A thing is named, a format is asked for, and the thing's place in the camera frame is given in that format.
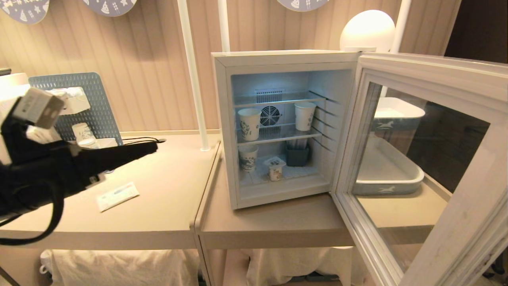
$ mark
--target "gray pegboard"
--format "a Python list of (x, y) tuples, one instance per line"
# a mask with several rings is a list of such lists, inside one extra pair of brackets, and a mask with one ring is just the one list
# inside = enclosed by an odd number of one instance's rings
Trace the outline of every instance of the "gray pegboard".
[(28, 82), (32, 87), (42, 90), (82, 87), (85, 91), (90, 109), (73, 115), (61, 115), (56, 122), (56, 130), (63, 140), (76, 140), (72, 126), (86, 122), (96, 138), (115, 138), (119, 146), (123, 145), (101, 77), (97, 73), (34, 76)]

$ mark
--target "white pole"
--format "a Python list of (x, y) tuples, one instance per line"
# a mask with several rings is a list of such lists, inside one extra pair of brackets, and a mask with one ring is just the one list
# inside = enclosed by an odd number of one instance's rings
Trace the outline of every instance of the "white pole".
[[(397, 17), (397, 25), (395, 26), (395, 38), (393, 39), (390, 53), (399, 53), (400, 43), (402, 42), (404, 30), (406, 29), (407, 16), (409, 15), (410, 7), (411, 0), (402, 0), (402, 3), (400, 3), (399, 16)], [(385, 97), (387, 90), (387, 87), (382, 87), (380, 96)]]
[(205, 115), (203, 113), (203, 103), (201, 102), (201, 90), (199, 89), (198, 68), (196, 66), (196, 56), (194, 55), (194, 43), (192, 41), (191, 23), (187, 8), (187, 0), (178, 0), (178, 12), (180, 13), (180, 23), (182, 25), (183, 43), (185, 45), (185, 54), (187, 55), (187, 64), (190, 75), (190, 85), (194, 96), (194, 108), (198, 117), (199, 134), (201, 135), (201, 151), (209, 151), (208, 137), (206, 135)]
[(228, 24), (228, 4), (227, 0), (218, 0), (219, 4), (219, 23), (220, 23), (220, 41), (223, 52), (230, 52), (229, 45), (229, 24)]

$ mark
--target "glass shelf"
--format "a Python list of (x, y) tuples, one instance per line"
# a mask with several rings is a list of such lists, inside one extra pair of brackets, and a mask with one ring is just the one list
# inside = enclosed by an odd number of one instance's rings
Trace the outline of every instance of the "glass shelf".
[(286, 141), (301, 138), (319, 137), (322, 134), (311, 128), (309, 131), (296, 130), (295, 124), (283, 124), (275, 126), (266, 126), (259, 129), (259, 138), (255, 141), (245, 141), (242, 138), (242, 131), (237, 130), (237, 145), (252, 145), (261, 143), (270, 143), (278, 141)]
[[(279, 158), (282, 160), (285, 160), (284, 155), (278, 155)], [(263, 184), (263, 183), (270, 183), (270, 178), (268, 177), (268, 166), (265, 166), (263, 162), (267, 159), (270, 159), (273, 157), (270, 156), (264, 156), (260, 157), (256, 160), (256, 170), (247, 173), (243, 170), (240, 170), (240, 185), (241, 186), (250, 186), (250, 185), (256, 185), (256, 184)], [(293, 178), (299, 178), (299, 177), (305, 177), (310, 175), (318, 174), (318, 170), (315, 167), (312, 166), (304, 166), (304, 167), (288, 167), (284, 166), (282, 168), (282, 180), (286, 179), (293, 179)]]
[(235, 108), (259, 105), (288, 104), (301, 101), (325, 101), (326, 98), (309, 91), (235, 96)]

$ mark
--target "white paper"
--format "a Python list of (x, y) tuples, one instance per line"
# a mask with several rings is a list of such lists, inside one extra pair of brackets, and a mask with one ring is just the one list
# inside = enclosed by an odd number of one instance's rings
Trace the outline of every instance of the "white paper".
[(138, 189), (136, 189), (133, 182), (130, 182), (112, 191), (99, 195), (97, 197), (97, 204), (99, 205), (99, 210), (104, 212), (105, 210), (118, 206), (119, 204), (137, 196), (139, 196)]

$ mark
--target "decorative plate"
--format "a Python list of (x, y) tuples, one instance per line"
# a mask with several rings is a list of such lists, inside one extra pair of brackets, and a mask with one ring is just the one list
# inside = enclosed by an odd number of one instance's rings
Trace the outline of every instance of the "decorative plate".
[(137, 0), (83, 0), (94, 12), (107, 16), (121, 16), (134, 7)]
[(328, 0), (277, 0), (284, 7), (296, 11), (307, 12), (317, 9), (328, 2)]
[(0, 0), (2, 11), (23, 24), (37, 24), (48, 13), (49, 0)]

